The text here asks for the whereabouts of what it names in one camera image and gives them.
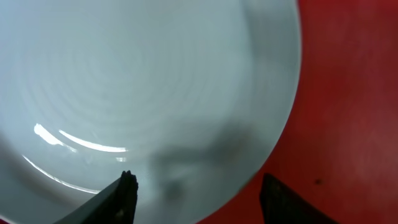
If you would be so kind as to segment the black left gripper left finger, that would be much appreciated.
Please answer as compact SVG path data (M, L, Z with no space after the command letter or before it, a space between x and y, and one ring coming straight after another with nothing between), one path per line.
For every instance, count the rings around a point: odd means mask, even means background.
M55 224L133 224L139 184L129 170Z

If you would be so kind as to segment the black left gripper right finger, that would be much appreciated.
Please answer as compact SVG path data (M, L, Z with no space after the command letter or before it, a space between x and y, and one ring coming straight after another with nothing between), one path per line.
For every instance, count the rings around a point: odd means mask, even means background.
M267 224L337 224L268 173L263 175L259 201Z

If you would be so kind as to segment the large light blue plate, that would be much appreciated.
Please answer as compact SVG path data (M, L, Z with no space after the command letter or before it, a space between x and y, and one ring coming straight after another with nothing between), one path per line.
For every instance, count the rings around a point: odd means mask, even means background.
M1 217L53 223L125 170L136 223L195 223L275 147L297 1L1 0Z

